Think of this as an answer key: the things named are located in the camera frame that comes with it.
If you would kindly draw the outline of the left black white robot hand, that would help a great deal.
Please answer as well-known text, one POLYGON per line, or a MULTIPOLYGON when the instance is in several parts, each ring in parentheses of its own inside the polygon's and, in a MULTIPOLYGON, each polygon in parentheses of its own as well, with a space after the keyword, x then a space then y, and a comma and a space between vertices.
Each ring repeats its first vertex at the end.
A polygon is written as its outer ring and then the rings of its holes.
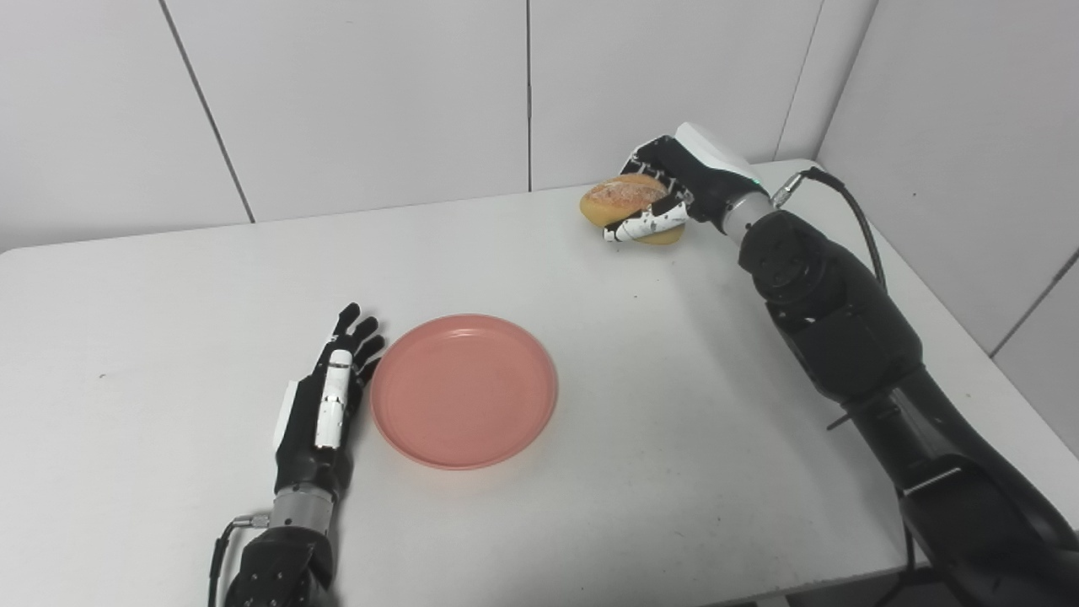
POLYGON ((275 450, 277 473, 274 492, 312 486, 328 492, 331 500, 336 501, 349 488, 353 473, 349 446, 353 418, 381 362, 378 354, 386 345, 388 342, 380 334, 378 318, 364 314, 355 301, 338 314, 334 330, 325 342, 312 372, 299 380, 293 390, 289 418, 275 450), (319 447, 315 439, 320 395, 330 368, 330 357, 338 350, 347 351, 353 357, 346 371, 347 394, 343 404, 341 441, 338 447, 319 447))

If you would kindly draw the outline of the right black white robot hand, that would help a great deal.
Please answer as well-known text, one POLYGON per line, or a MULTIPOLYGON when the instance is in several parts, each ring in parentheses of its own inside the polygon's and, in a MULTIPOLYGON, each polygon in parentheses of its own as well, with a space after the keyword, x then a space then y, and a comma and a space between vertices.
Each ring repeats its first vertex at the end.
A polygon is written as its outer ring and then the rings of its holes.
POLYGON ((750 164, 689 122, 636 147, 622 173, 655 178, 666 193, 644 210, 605 224, 605 242, 640 242, 694 220, 741 243, 776 210, 750 164))

